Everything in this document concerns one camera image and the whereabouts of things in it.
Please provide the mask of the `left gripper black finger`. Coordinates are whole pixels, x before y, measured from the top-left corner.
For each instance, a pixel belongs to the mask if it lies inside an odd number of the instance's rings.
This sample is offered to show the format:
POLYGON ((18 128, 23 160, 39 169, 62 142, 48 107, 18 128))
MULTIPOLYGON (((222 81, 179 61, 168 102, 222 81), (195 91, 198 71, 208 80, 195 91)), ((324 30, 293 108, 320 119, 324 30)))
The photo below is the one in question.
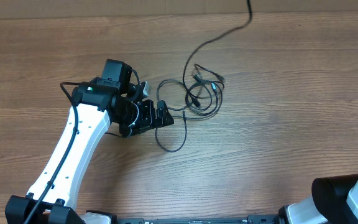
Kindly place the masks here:
POLYGON ((134 101, 142 101, 145 98, 149 97, 150 85, 148 81, 142 82, 140 85, 137 85, 135 88, 134 101))
POLYGON ((155 119, 156 128, 162 128, 174 124, 174 119, 172 115, 169 113, 165 101, 160 100, 157 102, 157 109, 155 112, 156 112, 156 119, 155 119))

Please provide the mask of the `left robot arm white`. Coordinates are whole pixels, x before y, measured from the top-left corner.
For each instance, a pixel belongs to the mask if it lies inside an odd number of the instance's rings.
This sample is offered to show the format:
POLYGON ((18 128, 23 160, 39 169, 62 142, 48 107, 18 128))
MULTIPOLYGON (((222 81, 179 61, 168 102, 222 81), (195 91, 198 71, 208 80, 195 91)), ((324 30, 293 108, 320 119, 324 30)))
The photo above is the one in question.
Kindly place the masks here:
POLYGON ((112 123, 124 137, 172 125, 164 101, 135 100, 110 78, 74 83, 67 124, 42 174, 24 197, 11 196, 5 207, 8 224, 15 223, 116 223, 111 213, 75 212, 80 185, 93 153, 112 123))

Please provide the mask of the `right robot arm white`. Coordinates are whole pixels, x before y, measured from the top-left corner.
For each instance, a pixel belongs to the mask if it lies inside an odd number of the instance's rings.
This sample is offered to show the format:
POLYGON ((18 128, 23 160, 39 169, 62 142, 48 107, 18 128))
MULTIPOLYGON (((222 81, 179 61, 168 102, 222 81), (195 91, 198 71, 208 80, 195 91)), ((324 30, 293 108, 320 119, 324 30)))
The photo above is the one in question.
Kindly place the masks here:
POLYGON ((279 209, 275 223, 358 223, 358 174, 317 178, 306 199, 279 209))

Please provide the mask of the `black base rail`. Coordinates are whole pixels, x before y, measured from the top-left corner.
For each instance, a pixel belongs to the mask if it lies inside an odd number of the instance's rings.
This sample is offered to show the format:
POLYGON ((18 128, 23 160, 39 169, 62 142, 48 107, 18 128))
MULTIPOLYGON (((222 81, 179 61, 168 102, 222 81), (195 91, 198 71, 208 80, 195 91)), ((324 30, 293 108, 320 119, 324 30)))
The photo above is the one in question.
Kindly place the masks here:
POLYGON ((112 224, 286 224, 279 215, 248 215, 240 218, 117 218, 112 224))

